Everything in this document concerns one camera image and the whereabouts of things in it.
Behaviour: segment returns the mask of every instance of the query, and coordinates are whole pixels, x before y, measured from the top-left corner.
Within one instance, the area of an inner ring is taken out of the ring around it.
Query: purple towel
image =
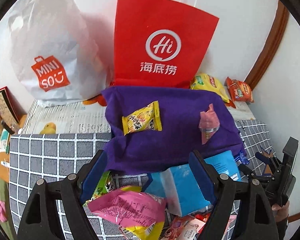
[[[114,138],[105,147],[109,170],[125,174],[164,171],[188,163],[189,153],[197,149],[204,158],[231,150],[244,151],[239,131],[221,97],[213,92],[178,88],[115,86],[102,91],[107,101],[106,118]],[[162,131],[141,131],[123,135],[122,116],[158,100]],[[200,112],[209,104],[220,120],[219,130],[201,144],[198,128]]]

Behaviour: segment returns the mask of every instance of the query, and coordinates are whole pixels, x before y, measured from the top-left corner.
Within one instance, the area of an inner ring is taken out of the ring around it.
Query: white paper bag
[[[18,0],[8,23],[12,67],[40,106],[87,100],[106,87],[107,69],[74,0]]]

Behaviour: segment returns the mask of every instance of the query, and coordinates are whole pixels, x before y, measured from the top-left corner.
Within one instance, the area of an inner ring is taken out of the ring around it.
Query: yellow duck picture
[[[57,126],[53,122],[48,122],[41,130],[40,134],[54,134],[56,133]]]

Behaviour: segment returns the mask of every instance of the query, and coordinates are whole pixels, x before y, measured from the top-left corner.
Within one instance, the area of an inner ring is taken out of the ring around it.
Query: green package
[[[98,182],[98,185],[92,194],[92,198],[90,200],[87,200],[83,204],[83,206],[86,207],[88,205],[88,203],[91,202],[92,200],[95,200],[112,190],[114,190],[114,181],[112,179],[110,171],[105,171],[102,174],[102,176]]]

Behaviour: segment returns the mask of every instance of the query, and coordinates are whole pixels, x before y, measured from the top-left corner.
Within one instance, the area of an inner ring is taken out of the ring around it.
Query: screw
[[[42,185],[43,183],[44,183],[44,179],[38,179],[38,180],[37,180],[37,184],[38,184],[38,185]]]
[[[77,175],[74,174],[74,173],[71,173],[71,174],[68,175],[69,180],[74,180],[76,177],[77,177]]]
[[[220,179],[227,180],[229,176],[225,173],[220,174]]]
[[[260,182],[257,179],[253,179],[252,184],[258,186],[260,184]]]

